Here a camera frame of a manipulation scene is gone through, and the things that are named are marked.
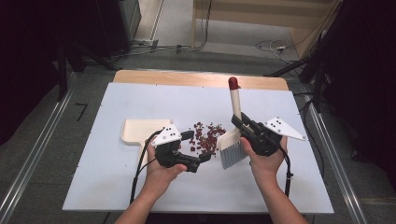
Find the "scattered beans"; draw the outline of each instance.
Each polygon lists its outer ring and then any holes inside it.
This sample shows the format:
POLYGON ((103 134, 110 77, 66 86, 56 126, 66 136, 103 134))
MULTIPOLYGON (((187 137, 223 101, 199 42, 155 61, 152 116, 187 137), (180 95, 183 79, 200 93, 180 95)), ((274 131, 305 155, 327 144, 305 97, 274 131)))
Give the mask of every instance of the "scattered beans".
POLYGON ((201 150, 201 153, 212 151, 213 155, 216 155, 218 137, 225 133, 221 124, 213 125, 213 122, 211 122, 209 125, 204 125, 202 122, 197 122, 193 127, 195 136, 189 142, 192 145, 191 151, 195 151, 195 149, 201 150))

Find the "brush handle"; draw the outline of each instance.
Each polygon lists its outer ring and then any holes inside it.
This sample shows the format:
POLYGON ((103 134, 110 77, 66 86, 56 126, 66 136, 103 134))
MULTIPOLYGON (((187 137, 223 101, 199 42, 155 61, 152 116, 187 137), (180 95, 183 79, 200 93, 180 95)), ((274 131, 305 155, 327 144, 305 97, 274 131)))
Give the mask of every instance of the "brush handle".
POLYGON ((239 86, 238 79, 236 77, 230 77, 228 79, 228 85, 230 87, 231 94, 231 104, 233 105, 233 113, 239 118, 242 119, 241 115, 241 105, 239 103, 239 86))

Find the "brush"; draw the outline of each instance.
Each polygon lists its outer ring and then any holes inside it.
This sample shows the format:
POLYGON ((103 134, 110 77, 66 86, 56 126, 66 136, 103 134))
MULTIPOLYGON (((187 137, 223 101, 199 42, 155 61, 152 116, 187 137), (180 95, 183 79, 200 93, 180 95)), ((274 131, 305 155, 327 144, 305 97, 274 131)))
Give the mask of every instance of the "brush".
MULTIPOLYGON (((233 113, 239 119, 242 119, 241 105, 239 103, 238 79, 236 79, 236 77, 230 77, 228 79, 228 85, 230 87, 233 113)), ((235 128, 221 135, 218 139, 217 149, 220 151, 221 165, 224 170, 230 168, 247 156, 244 149, 242 149, 240 137, 241 133, 239 129, 235 128)))

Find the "wooden table edge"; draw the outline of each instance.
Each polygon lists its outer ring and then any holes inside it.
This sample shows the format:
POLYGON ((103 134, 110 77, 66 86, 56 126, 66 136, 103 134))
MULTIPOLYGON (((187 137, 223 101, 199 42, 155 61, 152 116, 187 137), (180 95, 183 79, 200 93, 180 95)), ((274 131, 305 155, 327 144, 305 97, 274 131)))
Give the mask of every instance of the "wooden table edge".
POLYGON ((289 90, 286 80, 282 77, 253 77, 247 75, 211 72, 120 70, 114 76, 113 82, 228 88, 228 79, 230 77, 236 77, 238 79, 238 85, 242 89, 274 91, 289 90))

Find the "person's left hand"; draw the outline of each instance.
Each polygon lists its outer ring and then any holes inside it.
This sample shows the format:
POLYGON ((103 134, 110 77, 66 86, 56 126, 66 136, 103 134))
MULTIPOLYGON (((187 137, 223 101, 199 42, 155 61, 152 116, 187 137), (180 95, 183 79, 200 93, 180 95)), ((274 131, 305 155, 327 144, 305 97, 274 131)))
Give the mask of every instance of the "person's left hand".
MULTIPOLYGON (((147 148, 148 162, 155 159, 155 149, 151 145, 151 142, 148 143, 147 148)), ((171 182, 184 171, 187 171, 187 167, 183 164, 176 164, 173 167, 165 168, 157 161, 153 161, 148 165, 146 181, 140 194, 147 194, 153 197, 154 200, 157 200, 166 192, 171 182)))

